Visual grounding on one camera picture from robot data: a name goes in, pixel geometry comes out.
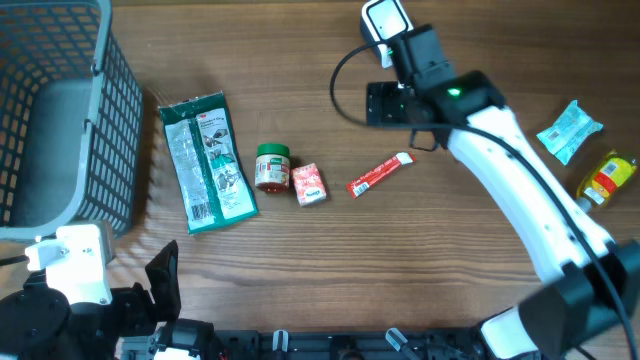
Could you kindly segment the red slim stick packet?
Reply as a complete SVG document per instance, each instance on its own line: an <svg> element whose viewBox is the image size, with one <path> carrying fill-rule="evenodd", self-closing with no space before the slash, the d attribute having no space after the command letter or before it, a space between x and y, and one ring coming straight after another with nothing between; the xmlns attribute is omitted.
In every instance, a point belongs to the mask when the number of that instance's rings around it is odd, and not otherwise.
<svg viewBox="0 0 640 360"><path fill-rule="evenodd" d="M360 176L358 179L348 183L346 185L346 189L351 197L356 199L400 167L414 162L415 157L411 153L399 152L381 165Z"/></svg>

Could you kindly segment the dark green box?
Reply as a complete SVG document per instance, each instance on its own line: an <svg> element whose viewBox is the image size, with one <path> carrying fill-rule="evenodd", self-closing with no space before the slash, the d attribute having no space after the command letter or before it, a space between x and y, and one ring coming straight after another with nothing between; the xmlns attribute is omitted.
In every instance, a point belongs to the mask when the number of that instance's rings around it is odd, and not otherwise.
<svg viewBox="0 0 640 360"><path fill-rule="evenodd" d="M259 213L243 172L222 92L159 109L190 234Z"/></svg>

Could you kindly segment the red juice carton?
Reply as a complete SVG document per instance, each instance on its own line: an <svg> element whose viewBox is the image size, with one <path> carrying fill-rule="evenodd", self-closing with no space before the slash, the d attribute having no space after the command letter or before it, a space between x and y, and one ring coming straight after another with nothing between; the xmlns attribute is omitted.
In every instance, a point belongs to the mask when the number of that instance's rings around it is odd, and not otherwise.
<svg viewBox="0 0 640 360"><path fill-rule="evenodd" d="M291 176L300 206L308 206L326 199L326 188L315 163L294 168Z"/></svg>

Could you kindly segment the green lid spice jar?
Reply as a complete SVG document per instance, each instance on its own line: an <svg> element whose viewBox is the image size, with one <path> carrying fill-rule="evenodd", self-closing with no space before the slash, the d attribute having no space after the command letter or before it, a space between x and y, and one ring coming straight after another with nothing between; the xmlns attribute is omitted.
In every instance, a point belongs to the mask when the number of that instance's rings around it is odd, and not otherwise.
<svg viewBox="0 0 640 360"><path fill-rule="evenodd" d="M260 144L256 153L255 186L265 193L287 191L290 183L290 149L279 143Z"/></svg>

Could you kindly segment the green white snack pack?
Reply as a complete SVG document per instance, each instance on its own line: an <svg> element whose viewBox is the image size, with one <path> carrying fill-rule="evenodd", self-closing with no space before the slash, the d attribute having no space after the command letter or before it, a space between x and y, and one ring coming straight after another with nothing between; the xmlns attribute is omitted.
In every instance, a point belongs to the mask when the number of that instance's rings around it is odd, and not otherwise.
<svg viewBox="0 0 640 360"><path fill-rule="evenodd" d="M549 153L567 165L586 139L602 129L603 125L573 100L551 127L537 134L537 138Z"/></svg>

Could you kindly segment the yellow liquid bottle grey cap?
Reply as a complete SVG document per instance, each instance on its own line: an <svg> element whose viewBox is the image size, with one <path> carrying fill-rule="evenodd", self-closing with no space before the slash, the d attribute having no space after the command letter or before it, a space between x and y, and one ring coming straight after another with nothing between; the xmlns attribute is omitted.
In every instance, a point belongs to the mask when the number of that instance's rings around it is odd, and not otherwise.
<svg viewBox="0 0 640 360"><path fill-rule="evenodd" d="M639 161L630 155L609 151L583 178L575 202L586 214L605 207L636 174Z"/></svg>

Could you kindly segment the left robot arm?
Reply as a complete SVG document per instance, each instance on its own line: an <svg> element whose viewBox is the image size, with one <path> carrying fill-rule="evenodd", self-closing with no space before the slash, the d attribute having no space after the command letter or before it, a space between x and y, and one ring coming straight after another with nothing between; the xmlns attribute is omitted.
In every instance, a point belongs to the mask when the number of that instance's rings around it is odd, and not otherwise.
<svg viewBox="0 0 640 360"><path fill-rule="evenodd" d="M146 266L151 284L112 290L109 304L73 304L32 276L1 300L3 359L113 359L118 341L156 335L146 347L155 358L225 359L211 323L181 319L177 276L179 248L169 242Z"/></svg>

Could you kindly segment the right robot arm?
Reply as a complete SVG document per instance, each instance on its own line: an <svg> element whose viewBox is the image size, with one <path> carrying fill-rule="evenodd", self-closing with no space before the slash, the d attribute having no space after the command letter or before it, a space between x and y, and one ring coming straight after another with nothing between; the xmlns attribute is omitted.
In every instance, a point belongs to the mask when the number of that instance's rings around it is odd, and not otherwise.
<svg viewBox="0 0 640 360"><path fill-rule="evenodd" d="M482 183L504 213L541 288L480 326L489 354L560 359L614 326L639 303L639 245L618 244L559 184L522 133L504 96L482 72L457 74L431 26L364 26L363 37L395 68L367 89L370 127L428 131Z"/></svg>

